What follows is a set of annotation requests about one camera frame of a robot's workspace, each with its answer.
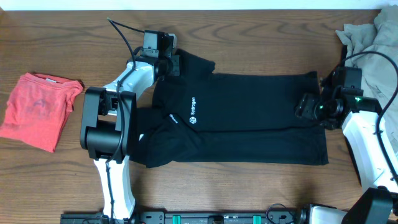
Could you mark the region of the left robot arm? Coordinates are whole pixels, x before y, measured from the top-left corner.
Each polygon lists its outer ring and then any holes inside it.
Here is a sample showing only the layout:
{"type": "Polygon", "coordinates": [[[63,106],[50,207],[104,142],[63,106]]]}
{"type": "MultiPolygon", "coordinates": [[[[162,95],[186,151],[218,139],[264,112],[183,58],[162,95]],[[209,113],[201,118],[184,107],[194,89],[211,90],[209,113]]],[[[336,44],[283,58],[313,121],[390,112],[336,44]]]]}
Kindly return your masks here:
{"type": "Polygon", "coordinates": [[[132,194],[129,159],[137,133],[137,99],[158,78],[179,75],[177,36],[144,31],[143,45],[132,51],[124,71],[111,83],[85,93],[80,144],[88,151],[101,178],[104,208],[96,217],[76,223],[129,223],[136,200],[132,194]]]}

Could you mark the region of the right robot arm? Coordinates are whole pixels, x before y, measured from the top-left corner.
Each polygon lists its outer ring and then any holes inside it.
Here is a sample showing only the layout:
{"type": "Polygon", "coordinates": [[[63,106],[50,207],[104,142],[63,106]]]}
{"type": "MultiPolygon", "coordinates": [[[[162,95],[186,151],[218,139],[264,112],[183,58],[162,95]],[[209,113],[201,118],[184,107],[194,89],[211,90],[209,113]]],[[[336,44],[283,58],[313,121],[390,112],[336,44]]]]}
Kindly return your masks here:
{"type": "Polygon", "coordinates": [[[347,211],[326,205],[305,206],[297,223],[390,223],[397,213],[397,158],[385,132],[382,108],[364,96],[359,68],[336,67],[321,81],[319,95],[304,94],[295,109],[299,118],[341,129],[363,195],[347,211]]]}

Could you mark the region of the black polo shirt white logo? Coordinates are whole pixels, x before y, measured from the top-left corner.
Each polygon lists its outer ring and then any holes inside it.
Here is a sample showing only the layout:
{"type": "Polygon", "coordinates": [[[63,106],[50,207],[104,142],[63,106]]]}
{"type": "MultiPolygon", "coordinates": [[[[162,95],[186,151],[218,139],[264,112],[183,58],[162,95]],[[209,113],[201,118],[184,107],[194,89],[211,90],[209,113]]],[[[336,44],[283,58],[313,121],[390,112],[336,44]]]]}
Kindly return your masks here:
{"type": "Polygon", "coordinates": [[[177,54],[181,74],[159,80],[151,106],[137,110],[132,161],[328,163],[324,129],[295,115],[304,94],[319,92],[316,72],[222,74],[212,61],[177,54]]]}

